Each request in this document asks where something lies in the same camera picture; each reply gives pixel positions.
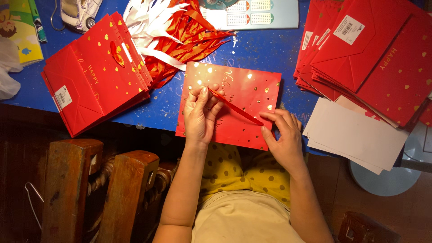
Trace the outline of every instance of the metal hook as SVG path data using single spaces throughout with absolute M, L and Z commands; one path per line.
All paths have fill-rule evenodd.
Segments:
M 55 2 L 55 8 L 54 8 L 54 12 L 53 12 L 53 14 L 51 14 L 51 26 L 55 29 L 55 30 L 57 30 L 57 31 L 62 31 L 62 30 L 64 30 L 64 28 L 66 27 L 66 25 L 65 24 L 63 24 L 63 28 L 61 28 L 61 29 L 57 29 L 56 27 L 54 27 L 54 24 L 53 24 L 53 16 L 54 16 L 54 14 L 55 14 L 55 11 L 57 11 L 57 0 L 54 0 L 54 2 Z
M 41 196 L 41 194 L 39 193 L 39 191 L 35 188 L 35 186 L 34 186 L 32 183 L 27 182 L 27 183 L 24 185 L 24 188 L 25 188 L 25 190 L 27 191 L 27 195 L 29 196 L 30 207 L 32 208 L 33 214 L 34 214 L 34 216 L 35 216 L 35 218 L 36 218 L 36 221 L 38 222 L 39 228 L 42 230 L 41 223 L 39 222 L 39 219 L 38 219 L 38 217 L 36 216 L 35 210 L 33 209 L 33 204 L 32 204 L 32 200 L 30 199 L 30 192 L 29 192 L 29 189 L 27 189 L 27 184 L 30 184 L 30 185 L 32 186 L 33 190 L 36 192 L 36 194 L 38 195 L 38 197 L 41 199 L 42 202 L 45 202 L 45 201 L 44 201 L 44 199 L 42 198 L 42 196 Z

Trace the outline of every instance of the wooden floor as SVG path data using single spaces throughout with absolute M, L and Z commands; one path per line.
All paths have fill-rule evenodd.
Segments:
M 422 173 L 402 194 L 380 197 L 356 184 L 345 160 L 310 155 L 308 168 L 333 234 L 339 233 L 344 213 L 355 211 L 400 234 L 401 243 L 432 242 L 432 174 Z

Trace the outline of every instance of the plastic bag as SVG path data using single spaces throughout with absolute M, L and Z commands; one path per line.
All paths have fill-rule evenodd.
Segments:
M 16 44 L 8 38 L 0 37 L 0 100 L 12 98 L 21 88 L 21 84 L 8 74 L 21 70 Z

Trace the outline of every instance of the white toy car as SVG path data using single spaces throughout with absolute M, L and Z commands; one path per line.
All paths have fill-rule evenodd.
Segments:
M 102 0 L 61 0 L 61 19 L 76 31 L 85 33 L 96 24 Z

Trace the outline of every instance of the scratched table surface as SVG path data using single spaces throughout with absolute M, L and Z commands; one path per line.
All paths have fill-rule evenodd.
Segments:
M 115 11 L 123 14 L 127 3 L 128 0 L 103 0 L 96 21 Z M 79 38 L 81 34 L 68 27 L 63 31 L 56 31 L 51 27 L 50 16 L 54 11 L 54 0 L 36 0 L 36 5 L 48 39 L 47 44 L 41 45 L 46 59 L 74 39 Z M 201 62 L 282 73 L 280 106 L 296 114 L 305 125 L 318 96 L 300 91 L 294 84 L 292 74 L 297 61 L 308 6 L 308 0 L 299 0 L 298 29 L 240 31 L 237 33 L 236 42 L 233 37 L 229 37 L 230 42 L 223 44 Z M 60 6 L 53 18 L 54 26 L 57 28 L 62 26 L 59 8 Z M 44 66 L 45 61 L 40 61 L 25 67 L 20 73 L 11 73 L 11 77 L 21 83 L 21 90 L 13 98 L 0 102 L 58 112 L 40 75 Z M 184 72 L 179 71 L 161 89 L 152 90 L 149 100 L 123 112 L 112 121 L 175 131 L 183 81 Z

